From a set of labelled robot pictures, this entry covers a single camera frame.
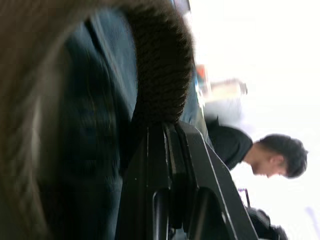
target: brown knit fabric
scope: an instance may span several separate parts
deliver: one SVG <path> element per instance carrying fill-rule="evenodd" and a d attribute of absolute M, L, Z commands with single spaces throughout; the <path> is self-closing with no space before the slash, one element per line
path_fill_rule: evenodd
<path fill-rule="evenodd" d="M 138 97 L 132 127 L 175 123 L 183 111 L 192 43 L 170 1 L 1 0 L 0 191 L 24 240 L 52 239 L 32 169 L 38 83 L 76 24 L 101 7 L 120 8 L 135 39 Z"/>

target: blue jeans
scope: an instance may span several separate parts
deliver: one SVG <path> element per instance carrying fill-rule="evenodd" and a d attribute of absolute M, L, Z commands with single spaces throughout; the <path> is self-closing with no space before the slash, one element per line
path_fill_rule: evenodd
<path fill-rule="evenodd" d="M 65 129 L 60 165 L 73 238 L 110 240 L 122 189 L 119 167 L 138 89 L 134 40 L 123 14 L 104 10 L 80 25 L 66 48 L 72 67 L 60 114 Z M 208 138 L 194 83 L 181 120 Z"/>

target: black t-shirt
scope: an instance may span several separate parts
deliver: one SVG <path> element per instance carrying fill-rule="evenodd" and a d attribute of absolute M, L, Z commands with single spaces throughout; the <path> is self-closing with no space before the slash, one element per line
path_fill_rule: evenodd
<path fill-rule="evenodd" d="M 207 122 L 206 125 L 215 153 L 232 170 L 252 147 L 252 139 L 238 129 L 219 125 L 218 120 Z"/>

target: blurry background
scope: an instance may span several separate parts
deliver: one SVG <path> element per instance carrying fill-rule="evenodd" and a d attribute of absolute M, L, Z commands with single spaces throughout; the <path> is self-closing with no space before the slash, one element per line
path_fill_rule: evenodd
<path fill-rule="evenodd" d="M 282 133 L 303 141 L 304 176 L 256 177 L 244 163 L 231 173 L 247 188 L 251 205 L 282 225 L 290 240 L 317 240 L 320 223 L 320 2 L 318 0 L 189 0 L 185 18 L 194 37 L 196 64 L 207 79 L 245 82 L 243 97 L 208 103 L 253 140 Z"/>

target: denim jeans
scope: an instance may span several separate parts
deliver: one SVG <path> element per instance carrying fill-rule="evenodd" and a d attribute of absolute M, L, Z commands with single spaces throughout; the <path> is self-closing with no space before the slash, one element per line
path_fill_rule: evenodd
<path fill-rule="evenodd" d="M 74 239 L 114 239 L 121 197 L 121 159 L 137 97 L 133 36 L 125 16 L 103 10 L 66 43 L 71 73 L 61 106 L 61 181 Z M 194 82 L 181 120 L 208 139 Z"/>

